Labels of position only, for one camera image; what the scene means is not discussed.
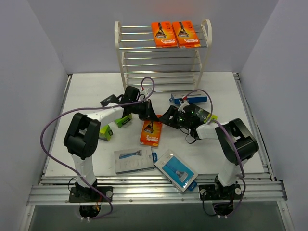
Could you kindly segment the small orange Gillette razor box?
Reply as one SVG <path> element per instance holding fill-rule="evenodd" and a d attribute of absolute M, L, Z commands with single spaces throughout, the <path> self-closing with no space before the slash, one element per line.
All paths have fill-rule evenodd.
<path fill-rule="evenodd" d="M 158 147 L 161 130 L 161 122 L 144 121 L 140 136 L 140 144 L 151 147 Z"/>

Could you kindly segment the grey Harry's box blue razor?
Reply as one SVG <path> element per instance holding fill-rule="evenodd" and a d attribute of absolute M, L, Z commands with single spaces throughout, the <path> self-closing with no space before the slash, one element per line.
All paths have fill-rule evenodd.
<path fill-rule="evenodd" d="M 116 174 L 152 170 L 158 160 L 151 147 L 114 151 L 114 157 Z"/>

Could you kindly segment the orange Gillette Fusion5 razor box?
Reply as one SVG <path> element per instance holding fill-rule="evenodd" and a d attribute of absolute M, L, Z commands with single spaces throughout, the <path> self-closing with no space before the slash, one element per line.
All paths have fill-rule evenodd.
<path fill-rule="evenodd" d="M 191 21 L 172 22 L 172 26 L 180 48 L 201 47 L 199 37 Z"/>

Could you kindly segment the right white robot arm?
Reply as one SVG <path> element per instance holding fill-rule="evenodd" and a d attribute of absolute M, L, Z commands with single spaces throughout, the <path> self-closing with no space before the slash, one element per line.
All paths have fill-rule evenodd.
<path fill-rule="evenodd" d="M 196 141 L 219 141 L 225 156 L 224 165 L 213 184 L 200 188 L 201 198 L 207 201 L 243 198 L 246 186 L 240 186 L 238 181 L 244 180 L 244 164 L 259 150 L 259 146 L 241 119 L 219 123 L 208 111 L 191 104 L 182 109 L 171 106 L 159 121 L 175 129 L 186 129 Z"/>

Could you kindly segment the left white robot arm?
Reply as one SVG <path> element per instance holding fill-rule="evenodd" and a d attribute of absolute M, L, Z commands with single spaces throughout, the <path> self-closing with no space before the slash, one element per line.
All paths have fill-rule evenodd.
<path fill-rule="evenodd" d="M 77 171 L 75 196 L 86 202 L 99 198 L 92 156 L 97 149 L 102 127 L 128 114 L 137 114 L 140 120 L 158 121 L 150 100 L 153 91 L 152 88 L 127 86 L 123 94 L 112 94 L 102 100 L 102 110 L 90 114 L 74 114 L 64 137 L 64 146 L 71 154 Z"/>

